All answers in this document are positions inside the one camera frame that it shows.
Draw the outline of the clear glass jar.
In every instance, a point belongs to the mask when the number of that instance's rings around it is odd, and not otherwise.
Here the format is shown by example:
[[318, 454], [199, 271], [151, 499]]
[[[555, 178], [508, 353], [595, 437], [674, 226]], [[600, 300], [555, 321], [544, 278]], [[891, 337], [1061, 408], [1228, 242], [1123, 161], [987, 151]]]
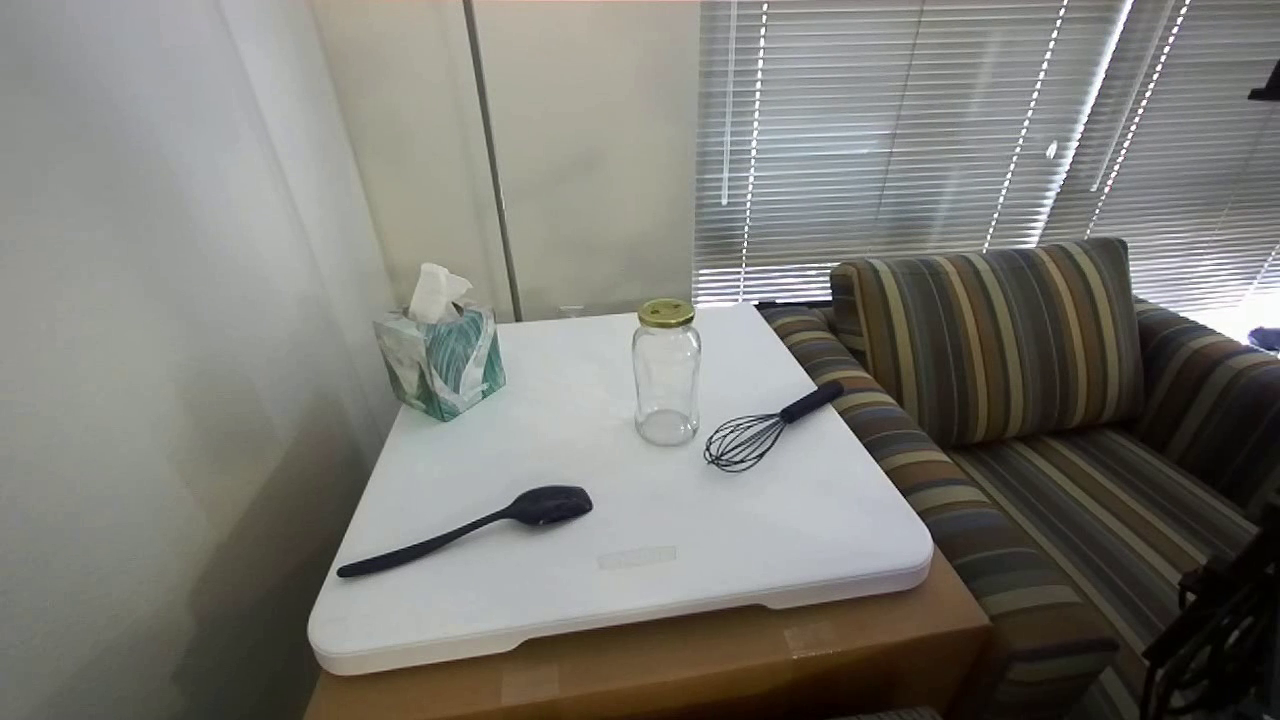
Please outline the clear glass jar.
[[636, 406], [634, 425], [643, 439], [681, 446], [698, 433], [701, 336], [692, 316], [639, 313], [631, 352]]

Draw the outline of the black serving spoon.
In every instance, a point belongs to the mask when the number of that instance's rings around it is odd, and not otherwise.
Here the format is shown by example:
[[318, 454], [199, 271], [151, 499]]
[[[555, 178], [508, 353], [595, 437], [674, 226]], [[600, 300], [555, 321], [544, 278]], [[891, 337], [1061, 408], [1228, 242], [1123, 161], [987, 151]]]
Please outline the black serving spoon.
[[489, 512], [429, 539], [387, 551], [369, 559], [348, 562], [335, 570], [340, 579], [370, 577], [402, 568], [443, 550], [448, 544], [499, 521], [516, 521], [524, 527], [552, 527], [588, 515], [594, 509], [590, 495], [577, 486], [541, 486], [516, 496], [503, 509]]

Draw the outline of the green leaf print tissue box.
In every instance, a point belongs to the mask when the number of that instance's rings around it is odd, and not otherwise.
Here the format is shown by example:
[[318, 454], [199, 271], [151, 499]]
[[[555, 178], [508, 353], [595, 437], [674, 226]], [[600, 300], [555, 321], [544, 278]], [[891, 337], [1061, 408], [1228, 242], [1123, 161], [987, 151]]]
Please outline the green leaf print tissue box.
[[497, 319], [470, 281], [424, 263], [410, 304], [372, 323], [396, 397], [451, 421], [506, 386]]

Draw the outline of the brown cardboard box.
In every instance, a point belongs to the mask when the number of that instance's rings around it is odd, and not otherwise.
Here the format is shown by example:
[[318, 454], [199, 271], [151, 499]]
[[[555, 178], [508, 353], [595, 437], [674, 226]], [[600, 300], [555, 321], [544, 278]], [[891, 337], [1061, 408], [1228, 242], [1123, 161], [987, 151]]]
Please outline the brown cardboard box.
[[323, 673], [303, 720], [823, 720], [948, 716], [991, 633], [943, 556], [896, 594], [731, 609], [365, 676]]

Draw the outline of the white window blinds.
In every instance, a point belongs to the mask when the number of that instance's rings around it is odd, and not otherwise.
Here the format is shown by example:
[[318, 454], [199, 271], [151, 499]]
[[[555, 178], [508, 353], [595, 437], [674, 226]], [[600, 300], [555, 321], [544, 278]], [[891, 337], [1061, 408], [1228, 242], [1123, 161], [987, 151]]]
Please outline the white window blinds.
[[1280, 0], [703, 0], [692, 296], [1114, 236], [1180, 313], [1280, 311]]

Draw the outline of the black metal stand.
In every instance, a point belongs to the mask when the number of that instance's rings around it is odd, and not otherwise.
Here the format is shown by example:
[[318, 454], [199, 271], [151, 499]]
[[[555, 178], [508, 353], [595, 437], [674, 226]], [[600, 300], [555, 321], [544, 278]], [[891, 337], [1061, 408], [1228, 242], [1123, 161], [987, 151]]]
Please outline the black metal stand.
[[1178, 583], [1178, 616], [1146, 647], [1140, 720], [1280, 720], [1280, 498], [1230, 559]]

